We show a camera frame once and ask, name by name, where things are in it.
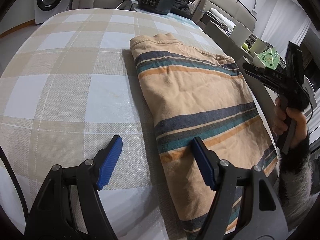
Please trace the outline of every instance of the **blue gripper pad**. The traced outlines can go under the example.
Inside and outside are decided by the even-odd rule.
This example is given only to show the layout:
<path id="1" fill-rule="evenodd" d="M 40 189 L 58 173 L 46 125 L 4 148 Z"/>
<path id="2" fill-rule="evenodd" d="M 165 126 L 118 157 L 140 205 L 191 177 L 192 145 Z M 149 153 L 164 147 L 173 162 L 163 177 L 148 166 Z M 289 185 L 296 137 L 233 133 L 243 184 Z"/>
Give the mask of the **blue gripper pad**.
<path id="1" fill-rule="evenodd" d="M 116 163 L 119 159 L 121 151 L 122 151 L 122 138 L 120 136 L 117 136 L 107 157 L 105 158 L 103 164 L 100 167 L 99 178 L 96 184 L 98 187 L 98 190 L 102 190 L 103 186 L 109 183 L 109 180 L 116 166 Z"/>
<path id="2" fill-rule="evenodd" d="M 199 170 L 201 172 L 202 178 L 204 180 L 204 183 L 211 188 L 211 190 L 216 191 L 217 185 L 214 182 L 214 171 L 213 168 L 205 156 L 204 150 L 199 145 L 199 143 L 194 138 L 191 141 L 191 149 L 193 156 L 198 164 Z"/>

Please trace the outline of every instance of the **metal screw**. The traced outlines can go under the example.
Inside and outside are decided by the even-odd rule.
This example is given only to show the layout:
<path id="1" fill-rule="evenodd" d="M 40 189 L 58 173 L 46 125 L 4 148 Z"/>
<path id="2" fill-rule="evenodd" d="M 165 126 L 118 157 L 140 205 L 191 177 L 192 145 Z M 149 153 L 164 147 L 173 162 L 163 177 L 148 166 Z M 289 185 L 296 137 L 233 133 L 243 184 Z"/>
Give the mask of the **metal screw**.
<path id="1" fill-rule="evenodd" d="M 56 165 L 52 166 L 52 170 L 53 171 L 58 171 L 59 169 L 60 169 L 60 165 L 59 164 L 56 164 Z"/>
<path id="2" fill-rule="evenodd" d="M 220 165 L 226 167 L 226 166 L 229 165 L 229 162 L 228 162 L 227 160 L 221 160 L 221 161 L 220 161 Z"/>
<path id="3" fill-rule="evenodd" d="M 261 171 L 261 168 L 258 165 L 254 165 L 253 169 L 258 172 Z"/>
<path id="4" fill-rule="evenodd" d="M 87 166 L 90 166 L 93 164 L 93 159 L 87 159 L 84 161 L 84 164 L 87 165 Z"/>

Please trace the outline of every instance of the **person's arm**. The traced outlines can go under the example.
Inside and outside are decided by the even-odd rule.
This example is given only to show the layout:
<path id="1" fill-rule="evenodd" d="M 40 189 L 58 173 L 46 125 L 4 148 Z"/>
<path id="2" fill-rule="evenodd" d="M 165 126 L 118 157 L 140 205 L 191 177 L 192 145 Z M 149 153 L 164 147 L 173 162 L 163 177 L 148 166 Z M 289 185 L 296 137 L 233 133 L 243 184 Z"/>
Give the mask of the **person's arm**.
<path id="1" fill-rule="evenodd" d="M 297 121 L 290 150 L 287 155 L 281 154 L 279 175 L 279 198 L 291 230 L 301 223 L 314 203 L 310 196 L 312 169 L 309 134 L 304 114 L 291 108 L 287 108 L 285 113 L 280 108 L 279 98 L 276 100 L 275 113 L 273 131 L 278 135 L 288 129 L 283 122 L 286 114 Z"/>

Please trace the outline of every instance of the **wooden baseboard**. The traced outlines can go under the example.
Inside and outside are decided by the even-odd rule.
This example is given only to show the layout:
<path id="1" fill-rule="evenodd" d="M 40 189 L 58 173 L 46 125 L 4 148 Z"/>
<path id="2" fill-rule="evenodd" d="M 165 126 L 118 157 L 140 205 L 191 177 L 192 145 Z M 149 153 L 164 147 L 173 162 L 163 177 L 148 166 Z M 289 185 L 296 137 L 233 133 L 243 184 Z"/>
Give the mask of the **wooden baseboard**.
<path id="1" fill-rule="evenodd" d="M 7 36 L 10 33 L 13 33 L 13 32 L 15 32 L 17 30 L 23 29 L 23 28 L 25 28 L 27 26 L 30 26 L 30 25 L 36 25 L 36 20 L 31 20 L 31 21 L 28 21 L 28 22 L 25 22 L 25 23 L 21 23 L 20 25 L 15 26 L 15 27 L 11 28 L 10 30 L 5 31 L 4 33 L 1 33 L 0 34 L 0 38 L 2 38 L 4 36 Z"/>

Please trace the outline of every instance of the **white pillow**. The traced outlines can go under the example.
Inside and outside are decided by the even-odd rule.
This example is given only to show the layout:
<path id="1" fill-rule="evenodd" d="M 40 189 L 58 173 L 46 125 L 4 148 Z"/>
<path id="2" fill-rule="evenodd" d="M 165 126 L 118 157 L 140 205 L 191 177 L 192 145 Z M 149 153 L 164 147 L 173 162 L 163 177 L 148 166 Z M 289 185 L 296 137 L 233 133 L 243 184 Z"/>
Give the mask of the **white pillow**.
<path id="1" fill-rule="evenodd" d="M 230 21 L 228 18 L 223 16 L 221 13 L 219 13 L 216 9 L 211 8 L 210 12 L 213 13 L 215 16 L 217 16 L 222 22 L 227 25 L 231 30 L 236 26 L 232 21 Z"/>

